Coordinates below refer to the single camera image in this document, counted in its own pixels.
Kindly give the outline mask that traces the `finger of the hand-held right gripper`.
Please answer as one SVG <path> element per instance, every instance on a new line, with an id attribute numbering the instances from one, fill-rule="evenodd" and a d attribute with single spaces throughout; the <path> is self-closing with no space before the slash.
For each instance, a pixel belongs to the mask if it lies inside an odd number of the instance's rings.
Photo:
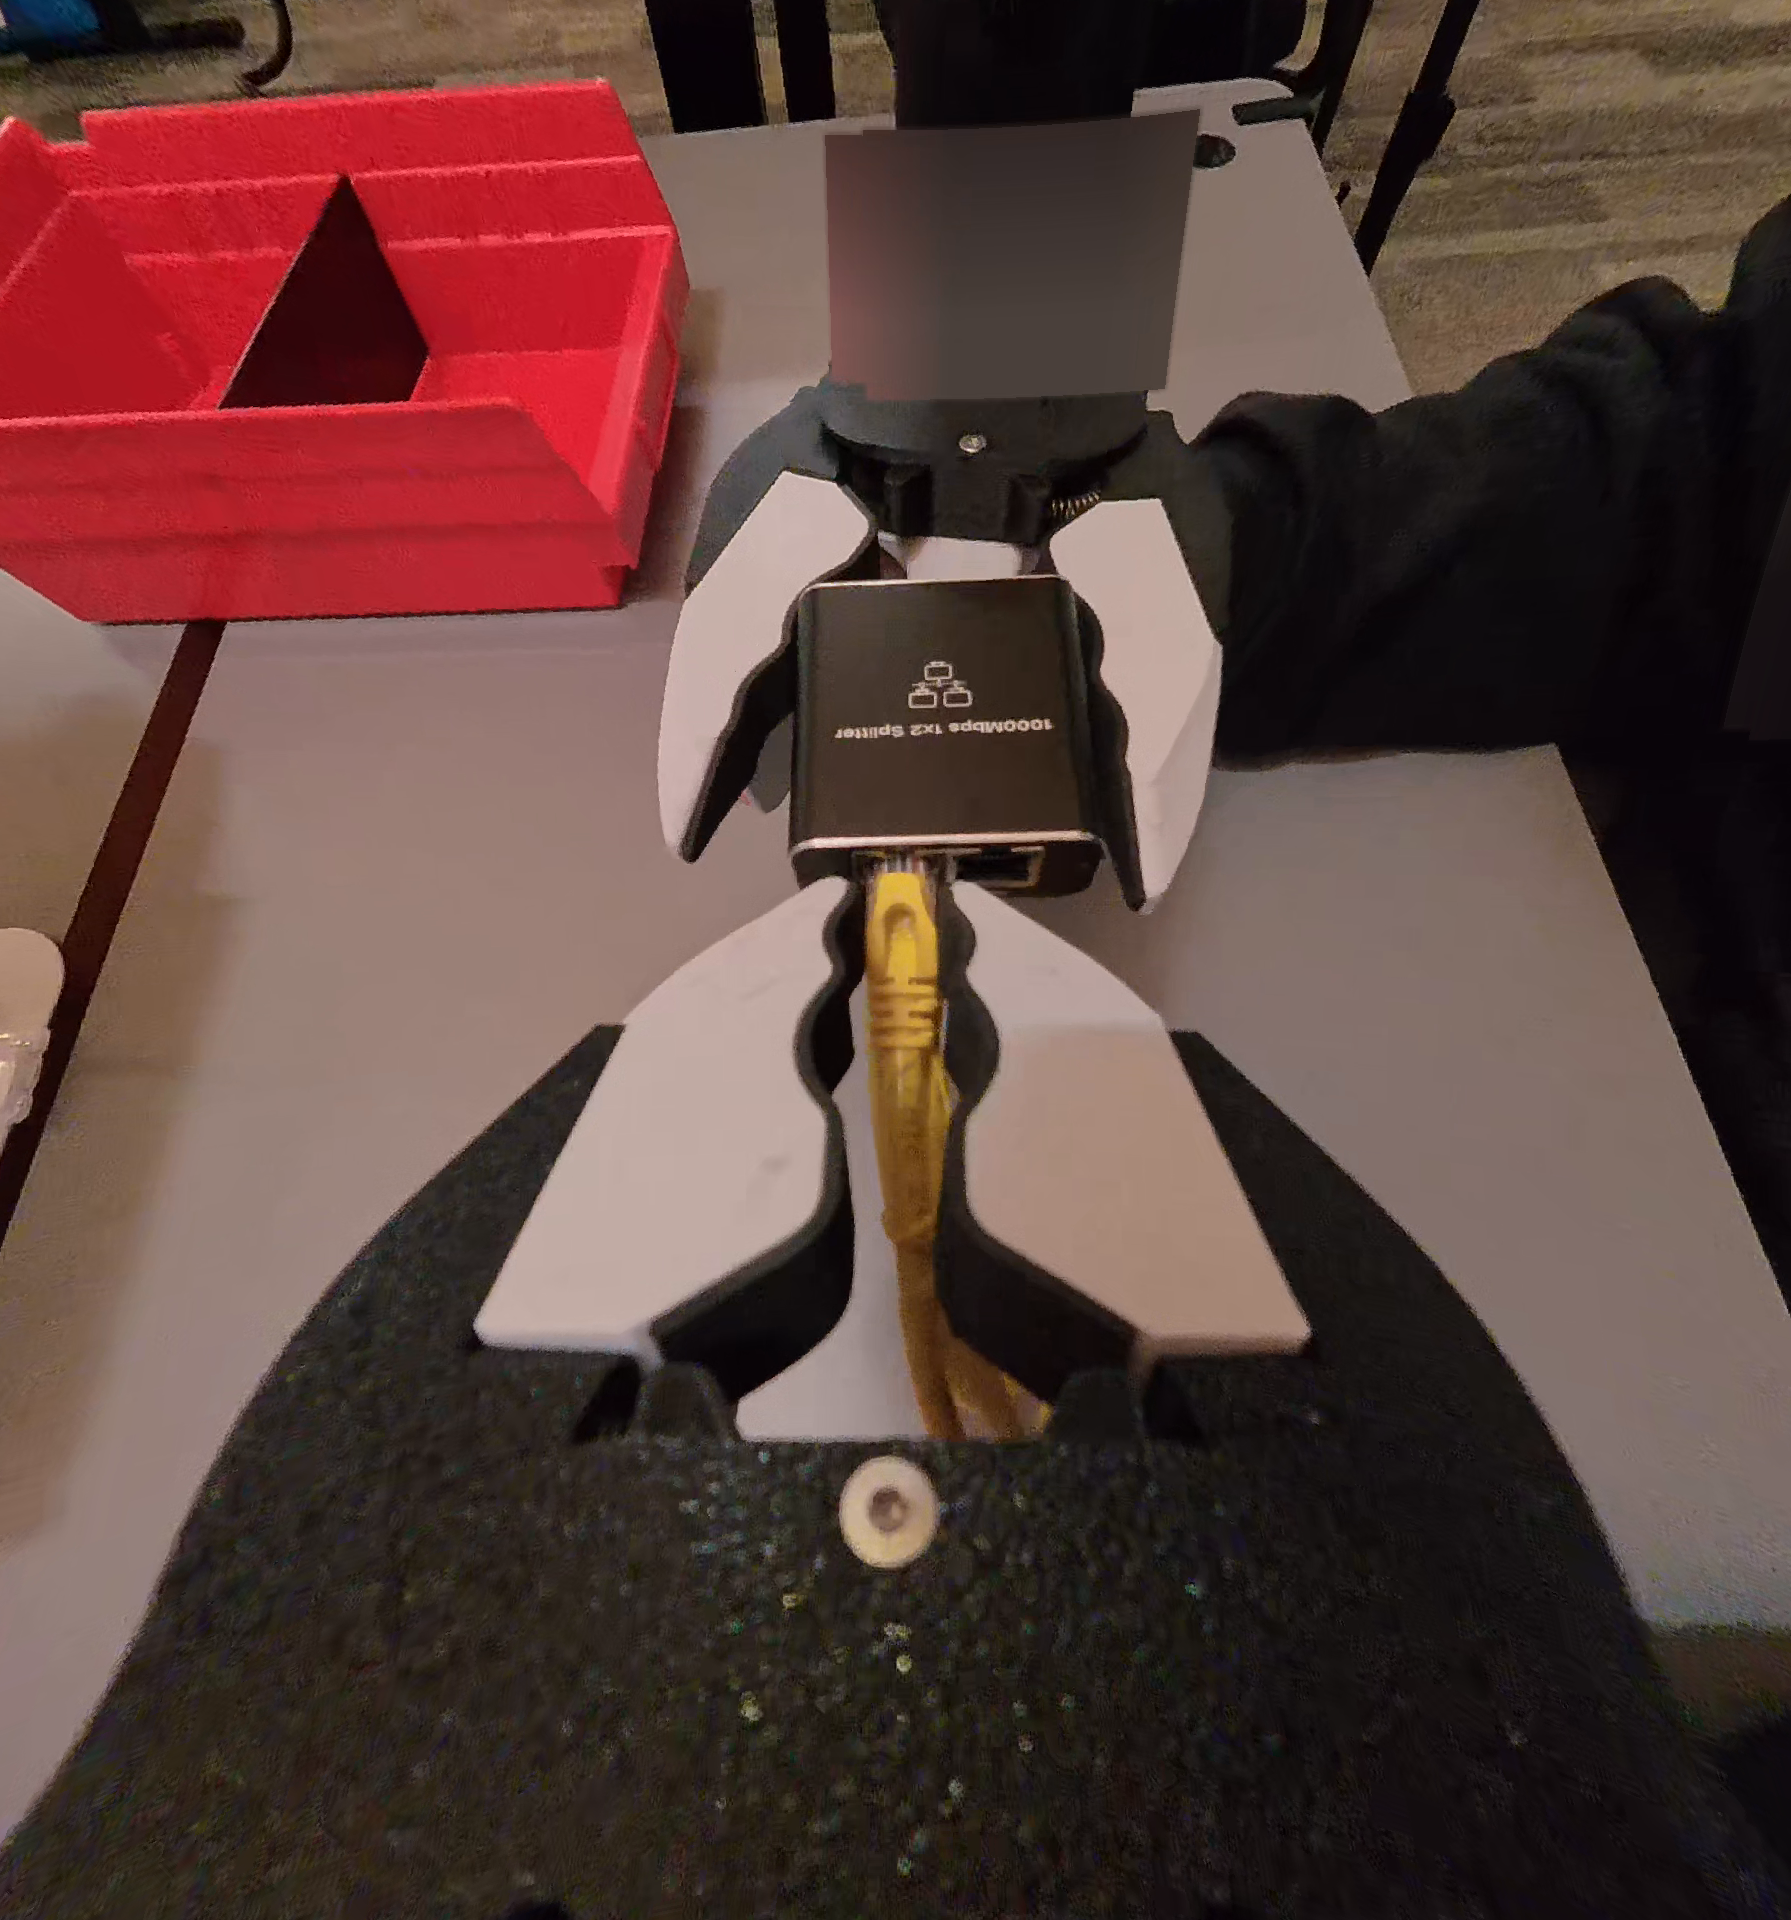
<path id="1" fill-rule="evenodd" d="M 1128 907 L 1173 888 L 1208 804 L 1225 679 L 1225 500 L 1173 414 L 1061 523 L 1061 578 L 1090 615 L 1090 716 L 1112 860 Z"/>
<path id="2" fill-rule="evenodd" d="M 702 858 L 794 714 L 799 597 L 884 567 L 823 392 L 792 395 L 722 463 L 692 538 L 661 711 L 661 827 L 679 858 Z"/>

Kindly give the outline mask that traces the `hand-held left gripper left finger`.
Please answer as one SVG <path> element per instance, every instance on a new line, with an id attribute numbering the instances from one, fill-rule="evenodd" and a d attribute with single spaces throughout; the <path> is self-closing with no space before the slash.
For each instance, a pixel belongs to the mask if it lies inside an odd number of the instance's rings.
<path id="1" fill-rule="evenodd" d="M 692 1364 L 743 1402 L 834 1333 L 855 1210 L 855 888 L 815 882 L 651 990 L 478 1308 L 488 1351 Z"/>

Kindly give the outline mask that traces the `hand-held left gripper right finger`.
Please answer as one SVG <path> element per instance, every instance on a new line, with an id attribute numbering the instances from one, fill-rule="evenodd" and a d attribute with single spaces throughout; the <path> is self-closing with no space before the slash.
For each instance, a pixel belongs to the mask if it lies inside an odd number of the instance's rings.
<path id="1" fill-rule="evenodd" d="M 1090 1370 L 1310 1346 L 1160 1013 L 999 897 L 945 906 L 943 991 L 936 1291 L 970 1351 L 1054 1406 Z"/>

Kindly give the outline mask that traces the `black ethernet splitter box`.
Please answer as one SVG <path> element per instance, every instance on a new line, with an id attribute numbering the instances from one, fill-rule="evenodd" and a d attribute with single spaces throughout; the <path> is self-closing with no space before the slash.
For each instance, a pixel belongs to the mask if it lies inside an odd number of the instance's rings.
<path id="1" fill-rule="evenodd" d="M 794 606 L 794 879 L 898 855 L 1020 900 L 1096 882 L 1090 696 L 1060 578 L 834 583 Z"/>

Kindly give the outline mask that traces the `person's right forearm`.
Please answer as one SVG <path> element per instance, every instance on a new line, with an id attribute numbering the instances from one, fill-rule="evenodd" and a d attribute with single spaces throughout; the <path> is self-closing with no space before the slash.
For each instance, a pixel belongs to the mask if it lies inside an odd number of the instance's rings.
<path id="1" fill-rule="evenodd" d="M 1186 472 L 1221 759 L 1718 732 L 1791 615 L 1791 194 L 1717 309 L 1632 279 L 1455 392 L 1244 395 Z"/>

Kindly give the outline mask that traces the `red plastic bin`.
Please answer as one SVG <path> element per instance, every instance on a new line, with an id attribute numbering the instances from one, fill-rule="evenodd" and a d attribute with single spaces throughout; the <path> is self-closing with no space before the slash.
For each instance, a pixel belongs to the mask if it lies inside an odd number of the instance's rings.
<path id="1" fill-rule="evenodd" d="M 100 625 L 613 609 L 689 270 L 603 79 L 0 126 L 0 570 Z"/>

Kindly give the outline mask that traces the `black stand legs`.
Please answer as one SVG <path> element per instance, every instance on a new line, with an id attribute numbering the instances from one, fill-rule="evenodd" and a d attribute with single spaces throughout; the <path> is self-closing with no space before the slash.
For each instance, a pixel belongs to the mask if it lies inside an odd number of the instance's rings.
<path id="1" fill-rule="evenodd" d="M 1387 234 L 1417 175 L 1438 158 L 1438 148 L 1458 117 L 1452 79 L 1478 12 L 1480 4 L 1439 5 L 1438 33 L 1429 42 L 1422 68 L 1417 69 L 1394 132 L 1387 133 L 1374 187 L 1368 190 L 1362 223 L 1356 228 L 1356 254 L 1368 277 L 1379 264 Z M 1237 101 L 1230 107 L 1233 123 L 1238 129 L 1304 123 L 1316 148 L 1323 151 L 1369 21 L 1374 4 L 1323 4 L 1316 56 L 1297 69 L 1270 69 L 1270 79 L 1284 84 L 1284 92 Z"/>

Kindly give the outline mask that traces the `person's black clothed body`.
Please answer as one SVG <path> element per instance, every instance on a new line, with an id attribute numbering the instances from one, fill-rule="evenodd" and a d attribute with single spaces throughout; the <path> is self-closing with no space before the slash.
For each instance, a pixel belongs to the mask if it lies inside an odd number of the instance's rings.
<path id="1" fill-rule="evenodd" d="M 1564 766 L 1791 1316 L 1791 748 Z"/>

